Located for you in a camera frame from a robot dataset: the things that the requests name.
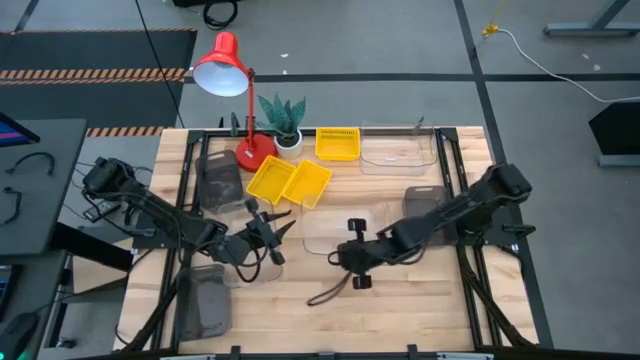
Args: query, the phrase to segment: white pot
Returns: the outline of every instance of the white pot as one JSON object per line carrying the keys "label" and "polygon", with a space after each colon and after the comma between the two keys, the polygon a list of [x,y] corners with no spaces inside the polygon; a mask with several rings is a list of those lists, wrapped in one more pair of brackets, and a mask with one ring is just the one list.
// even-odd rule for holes
{"label": "white pot", "polygon": [[278,149],[278,155],[283,159],[295,159],[302,154],[302,133],[300,129],[298,129],[298,142],[292,147],[281,146],[278,144],[277,137],[273,138],[273,142],[276,144],[276,149]]}

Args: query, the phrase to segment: yellow plastic basket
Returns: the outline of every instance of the yellow plastic basket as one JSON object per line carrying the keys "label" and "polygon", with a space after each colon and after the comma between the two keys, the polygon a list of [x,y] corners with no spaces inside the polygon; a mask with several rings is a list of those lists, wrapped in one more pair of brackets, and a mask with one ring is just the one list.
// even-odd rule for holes
{"label": "yellow plastic basket", "polygon": [[316,207],[331,178],[331,170],[309,160],[302,160],[293,173],[282,196],[308,209]]}
{"label": "yellow plastic basket", "polygon": [[316,155],[320,160],[356,160],[360,156],[360,129],[318,128]]}
{"label": "yellow plastic basket", "polygon": [[267,199],[276,205],[282,197],[282,190],[295,171],[294,165],[269,155],[251,179],[247,186],[247,192],[255,197]]}

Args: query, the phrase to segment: gray floor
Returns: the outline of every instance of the gray floor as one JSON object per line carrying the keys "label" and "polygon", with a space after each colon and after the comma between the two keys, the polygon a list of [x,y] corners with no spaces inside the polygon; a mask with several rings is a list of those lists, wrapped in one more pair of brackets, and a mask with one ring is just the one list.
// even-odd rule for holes
{"label": "gray floor", "polygon": [[[212,45],[215,33],[198,14],[161,0],[140,0],[150,27],[199,29],[192,63]],[[500,0],[465,0],[485,73],[540,73],[521,58],[507,37],[486,41],[486,27]],[[548,22],[587,21],[607,0],[512,0],[498,25],[511,30],[523,49],[554,72],[640,72],[640,37],[545,38]],[[26,0],[0,2],[0,30],[15,27]],[[470,73],[455,7],[449,0],[246,0],[229,28],[240,41],[246,65],[260,74]],[[618,17],[640,22],[640,1]],[[131,0],[40,0],[27,29],[133,29],[141,24]],[[601,97],[640,95],[634,82],[586,83]],[[534,186],[522,206],[551,333],[558,348],[640,353],[640,271],[634,255],[640,225],[637,170],[602,170],[587,122],[605,108],[565,83],[489,83],[489,95],[507,158]],[[307,96],[305,125],[406,123],[420,116],[436,125],[483,125],[475,85],[455,82],[325,82],[258,84],[257,93]],[[186,85],[181,113],[189,127],[215,126],[235,111],[246,115],[246,98],[221,99]],[[134,165],[153,163],[157,139],[87,139],[82,159],[116,156]],[[83,210],[77,194],[67,201]],[[66,211],[62,219],[80,222]],[[64,334],[113,339],[113,322],[91,326],[86,314],[117,318],[119,305],[79,308]],[[105,353],[110,341],[80,343],[76,352],[47,359]]]}

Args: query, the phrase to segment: lamp base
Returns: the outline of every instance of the lamp base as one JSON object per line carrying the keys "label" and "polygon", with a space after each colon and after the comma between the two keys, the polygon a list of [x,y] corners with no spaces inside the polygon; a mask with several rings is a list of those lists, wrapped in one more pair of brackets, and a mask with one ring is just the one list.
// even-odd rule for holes
{"label": "lamp base", "polygon": [[238,147],[236,147],[236,159],[241,168],[249,172],[256,172],[267,156],[276,156],[276,145],[270,137],[255,134],[253,135],[253,149],[249,150],[249,141],[251,141],[249,138],[240,140]]}

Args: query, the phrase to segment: computer screen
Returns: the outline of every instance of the computer screen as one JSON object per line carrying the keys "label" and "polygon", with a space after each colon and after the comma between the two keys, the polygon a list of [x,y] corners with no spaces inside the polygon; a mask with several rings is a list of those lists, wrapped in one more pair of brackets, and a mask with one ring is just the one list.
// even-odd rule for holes
{"label": "computer screen", "polygon": [[32,144],[40,137],[0,112],[0,147]]}

